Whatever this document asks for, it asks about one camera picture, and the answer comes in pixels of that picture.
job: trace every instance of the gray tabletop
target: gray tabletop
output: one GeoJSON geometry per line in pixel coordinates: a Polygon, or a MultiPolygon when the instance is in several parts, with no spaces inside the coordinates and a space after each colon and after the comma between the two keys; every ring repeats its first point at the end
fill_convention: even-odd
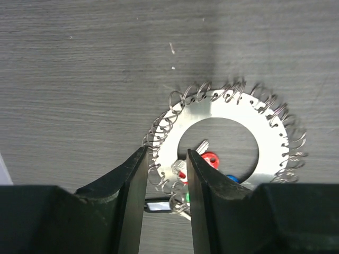
{"type": "MultiPolygon", "coordinates": [[[[2,1],[0,152],[14,183],[74,191],[140,146],[172,90],[236,76],[302,118],[301,182],[338,183],[338,13],[337,0],[2,1]]],[[[257,156],[251,134],[221,119],[190,128],[179,154],[204,138],[230,173],[257,156]]],[[[192,252],[188,221],[145,214],[140,253],[192,252]]]]}

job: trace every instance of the blue plastic part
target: blue plastic part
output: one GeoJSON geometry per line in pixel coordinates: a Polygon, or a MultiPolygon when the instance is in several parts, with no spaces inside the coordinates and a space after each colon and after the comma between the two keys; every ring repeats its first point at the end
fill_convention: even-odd
{"type": "Polygon", "coordinates": [[[235,176],[233,175],[226,175],[229,179],[232,179],[233,181],[235,181],[236,183],[239,183],[239,179],[236,178],[235,176]]]}

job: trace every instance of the circular metal plate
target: circular metal plate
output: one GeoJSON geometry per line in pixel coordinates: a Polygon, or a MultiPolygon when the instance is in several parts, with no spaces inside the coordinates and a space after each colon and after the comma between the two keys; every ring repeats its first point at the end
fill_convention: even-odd
{"type": "MultiPolygon", "coordinates": [[[[158,173],[161,176],[165,175],[165,179],[169,180],[167,183],[169,186],[177,180],[177,176],[172,173],[171,165],[177,160],[177,149],[181,137],[192,125],[212,117],[230,119],[242,124],[252,133],[258,144],[257,166],[250,177],[241,183],[243,186],[254,189],[261,183],[268,183],[274,178],[275,173],[286,167],[288,157],[283,157],[282,154],[287,153],[289,149],[282,144],[288,145],[288,138],[280,119],[276,117],[272,124],[276,127],[271,127],[266,117],[273,114],[273,111],[267,109],[260,114],[256,109],[264,107],[265,104],[249,94],[242,93],[238,104],[239,93],[236,93],[228,103],[222,96],[213,102],[210,100],[214,93],[221,94],[222,92],[224,90],[210,90],[206,93],[206,99],[185,106],[167,138],[161,144],[156,163],[161,164],[158,173]]],[[[180,111],[181,105],[178,103],[173,109],[180,111]]],[[[164,117],[171,116],[173,113],[168,111],[164,117]]],[[[164,122],[160,122],[160,126],[167,125],[166,120],[162,121],[164,122]]]]}

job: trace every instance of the metal spring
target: metal spring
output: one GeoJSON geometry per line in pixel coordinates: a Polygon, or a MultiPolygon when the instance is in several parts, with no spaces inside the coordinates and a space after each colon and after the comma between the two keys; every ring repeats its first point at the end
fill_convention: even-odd
{"type": "MultiPolygon", "coordinates": [[[[214,93],[212,96],[209,97],[209,99],[213,102],[218,98],[223,97],[225,99],[225,103],[229,103],[235,97],[235,95],[239,93],[237,99],[237,104],[239,104],[239,101],[241,100],[241,94],[244,92],[245,87],[246,81],[244,79],[242,79],[241,81],[235,79],[233,83],[226,82],[225,85],[220,88],[224,90],[222,93],[214,93]]],[[[182,113],[187,105],[190,105],[194,102],[199,103],[206,99],[206,93],[209,90],[211,90],[211,82],[203,83],[201,86],[199,86],[198,84],[193,84],[189,86],[184,93],[181,93],[178,90],[174,90],[170,93],[168,98],[168,106],[173,115],[170,117],[165,117],[167,112],[161,114],[161,116],[153,122],[150,130],[142,140],[142,145],[147,145],[151,149],[149,174],[153,172],[156,172],[157,174],[157,169],[161,166],[160,164],[156,163],[159,150],[162,143],[166,140],[168,133],[173,128],[173,124],[176,122],[178,116],[182,113]],[[175,94],[177,94],[180,99],[179,103],[181,108],[179,110],[175,110],[172,105],[172,97],[175,94]],[[162,123],[163,120],[165,120],[167,124],[160,126],[160,123],[162,123]]],[[[266,117],[269,121],[270,127],[276,127],[276,125],[274,125],[273,123],[274,119],[278,117],[280,118],[281,122],[284,124],[286,131],[288,132],[287,138],[289,142],[281,144],[282,146],[289,148],[289,152],[282,155],[282,157],[288,156],[288,158],[286,160],[283,160],[280,164],[280,166],[282,166],[284,162],[287,162],[287,166],[275,174],[272,182],[297,182],[298,176],[296,175],[295,170],[305,164],[304,157],[308,156],[308,153],[300,151],[300,148],[302,148],[306,142],[306,129],[302,127],[299,119],[295,115],[289,114],[287,103],[279,103],[278,96],[274,94],[270,89],[266,88],[262,83],[256,84],[253,87],[250,95],[256,97],[259,101],[265,104],[265,106],[256,108],[259,114],[265,113],[266,110],[269,108],[273,110],[273,114],[266,117]]],[[[186,204],[185,197],[183,196],[183,193],[181,193],[183,186],[177,187],[178,182],[181,183],[179,179],[170,187],[169,191],[165,190],[165,186],[169,181],[166,180],[166,176],[164,173],[160,176],[160,180],[158,182],[155,183],[151,181],[150,178],[149,182],[154,185],[157,190],[158,187],[160,187],[162,192],[171,195],[170,203],[174,213],[180,213],[189,210],[190,207],[186,204]]]]}

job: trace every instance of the coiled wire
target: coiled wire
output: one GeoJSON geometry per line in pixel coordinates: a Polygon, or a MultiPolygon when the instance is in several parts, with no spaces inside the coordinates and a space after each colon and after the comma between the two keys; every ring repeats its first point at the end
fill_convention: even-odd
{"type": "MultiPolygon", "coordinates": [[[[150,130],[145,135],[142,140],[143,146],[150,147],[150,164],[149,164],[149,174],[157,173],[157,169],[161,166],[156,163],[158,158],[158,153],[160,151],[162,143],[166,140],[169,132],[173,128],[178,116],[183,112],[184,108],[187,105],[192,103],[199,103],[204,99],[210,99],[212,102],[223,97],[225,103],[229,103],[232,99],[237,96],[237,104],[241,100],[241,94],[244,92],[246,87],[246,81],[244,79],[238,80],[235,79],[232,83],[226,82],[222,88],[224,90],[220,94],[214,93],[212,96],[207,96],[206,93],[211,90],[211,82],[203,83],[202,85],[193,84],[189,86],[184,93],[181,93],[178,90],[174,90],[169,94],[168,97],[168,106],[169,110],[172,112],[172,116],[165,117],[167,112],[161,114],[151,125],[150,130]],[[179,97],[180,109],[174,109],[173,106],[173,96],[177,95],[179,97]]],[[[256,108],[258,114],[263,114],[267,109],[271,109],[273,114],[268,115],[266,118],[270,124],[270,127],[274,128],[277,125],[273,124],[274,119],[278,117],[283,123],[287,131],[287,140],[288,143],[281,144],[284,147],[289,148],[289,152],[282,154],[282,162],[280,166],[283,166],[283,163],[287,162],[287,166],[279,170],[272,182],[275,183],[294,183],[298,181],[298,176],[295,173],[295,170],[301,168],[305,164],[304,157],[308,156],[308,153],[300,151],[306,142],[306,129],[301,125],[299,119],[289,113],[287,103],[279,102],[279,98],[274,94],[270,89],[266,88],[262,83],[256,84],[250,95],[256,97],[260,102],[264,103],[264,106],[256,108]]],[[[149,182],[156,187],[161,189],[162,192],[171,195],[170,206],[173,213],[182,213],[189,210],[189,205],[185,201],[184,193],[182,189],[184,187],[181,180],[177,181],[167,190],[165,187],[169,180],[166,180],[164,173],[160,176],[158,181],[154,182],[150,180],[149,182]]]]}

